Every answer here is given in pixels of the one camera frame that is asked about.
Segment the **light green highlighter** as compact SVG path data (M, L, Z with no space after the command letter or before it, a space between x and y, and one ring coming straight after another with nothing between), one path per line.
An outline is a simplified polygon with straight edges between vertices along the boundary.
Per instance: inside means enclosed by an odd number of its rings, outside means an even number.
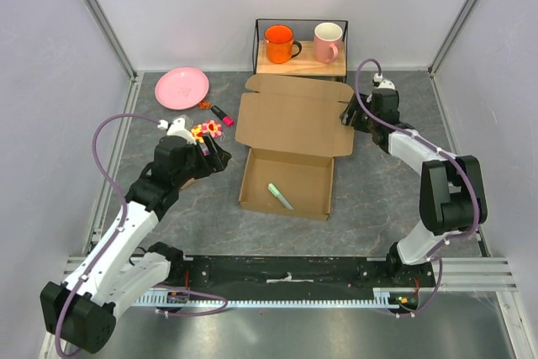
M269 192L274 198L276 198L284 208L293 210L293 206L288 202L288 200L282 195L282 193L277 189L273 183L269 183L267 186Z

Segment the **brown cardboard box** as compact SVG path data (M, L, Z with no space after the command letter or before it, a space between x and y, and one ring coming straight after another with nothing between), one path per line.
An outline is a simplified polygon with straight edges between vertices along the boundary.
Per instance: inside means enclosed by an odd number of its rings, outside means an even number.
M354 90L342 82L255 74L245 84L235 139L249 147L243 209L306 219L330 216L335 158L353 151L354 130L340 114ZM286 209L273 183L293 206Z

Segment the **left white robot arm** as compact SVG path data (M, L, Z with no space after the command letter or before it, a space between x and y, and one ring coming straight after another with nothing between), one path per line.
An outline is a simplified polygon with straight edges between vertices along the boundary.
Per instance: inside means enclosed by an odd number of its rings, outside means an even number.
M164 254L149 251L133 266L128 260L185 185L227 167L231 154L210 136L203 139L190 144L178 135L162 137L93 251L62 283L48 282L41 291L45 326L60 357L69 357L62 342L100 351L118 319L146 291L161 282L175 286L182 281L185 267Z

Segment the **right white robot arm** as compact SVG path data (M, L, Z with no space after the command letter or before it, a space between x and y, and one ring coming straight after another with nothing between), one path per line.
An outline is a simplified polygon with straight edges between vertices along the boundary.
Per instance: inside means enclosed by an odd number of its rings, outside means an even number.
M404 286L415 267L432 259L442 245L472 235L488 217L480 163L475 156L457 156L422 137L399 120L398 91L378 88L357 92L340 116L341 123L368 133L385 153L420 176L419 223L387 254L386 279Z

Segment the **middle orange flower plush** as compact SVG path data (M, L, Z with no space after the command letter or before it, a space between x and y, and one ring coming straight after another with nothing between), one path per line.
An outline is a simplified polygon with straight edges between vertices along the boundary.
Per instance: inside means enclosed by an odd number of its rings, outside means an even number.
M195 125L191 128L191 133L193 135L193 138L198 142L203 144L204 139L203 136L205 135L203 126L201 124Z

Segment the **pink petal flower plush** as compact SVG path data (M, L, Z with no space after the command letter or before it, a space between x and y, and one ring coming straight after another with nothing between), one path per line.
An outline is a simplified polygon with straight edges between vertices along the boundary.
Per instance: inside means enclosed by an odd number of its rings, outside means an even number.
M217 139L222 136L223 128L221 123L215 120L207 120L202 124L202 131L204 134L210 135L212 138Z

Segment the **pink black highlighter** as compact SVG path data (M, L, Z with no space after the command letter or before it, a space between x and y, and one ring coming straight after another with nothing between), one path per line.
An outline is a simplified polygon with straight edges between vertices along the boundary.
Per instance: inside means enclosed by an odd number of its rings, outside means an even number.
M216 105L211 107L211 111L227 126L231 127L234 125L234 120L221 108Z

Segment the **small orange bow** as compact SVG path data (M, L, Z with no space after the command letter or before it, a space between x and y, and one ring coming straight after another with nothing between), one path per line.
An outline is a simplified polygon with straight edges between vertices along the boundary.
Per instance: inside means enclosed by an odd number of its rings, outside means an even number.
M202 101L199 103L198 105L201 109L211 109L212 107L212 104L210 102L207 102L207 101Z

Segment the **pink round plate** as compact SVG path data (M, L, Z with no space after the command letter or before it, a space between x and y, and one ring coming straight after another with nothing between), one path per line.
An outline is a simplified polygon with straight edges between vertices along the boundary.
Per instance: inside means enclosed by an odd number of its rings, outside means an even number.
M186 110L202 102L209 90L207 76L194 67L180 67L165 73L157 82L157 102L171 110Z

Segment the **pink ceramic mug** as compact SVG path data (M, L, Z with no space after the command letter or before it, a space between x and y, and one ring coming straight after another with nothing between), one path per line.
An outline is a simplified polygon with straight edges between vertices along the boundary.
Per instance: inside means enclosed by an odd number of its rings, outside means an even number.
M314 29L314 54L318 62L330 64L340 53L343 29L335 23L318 24Z

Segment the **orange enamel mug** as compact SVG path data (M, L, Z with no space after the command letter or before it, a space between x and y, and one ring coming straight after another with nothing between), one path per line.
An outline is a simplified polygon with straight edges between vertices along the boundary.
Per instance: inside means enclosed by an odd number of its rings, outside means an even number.
M264 33L266 57L275 64L283 64L302 52L302 44L294 39L293 31L286 25L273 25Z

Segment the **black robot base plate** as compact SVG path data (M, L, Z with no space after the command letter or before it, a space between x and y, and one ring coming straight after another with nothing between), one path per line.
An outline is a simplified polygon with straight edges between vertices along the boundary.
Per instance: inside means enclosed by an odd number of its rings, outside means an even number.
M281 282L319 285L356 283L364 288L432 288L431 264L391 267L361 256L190 256L176 260L165 284L216 288Z

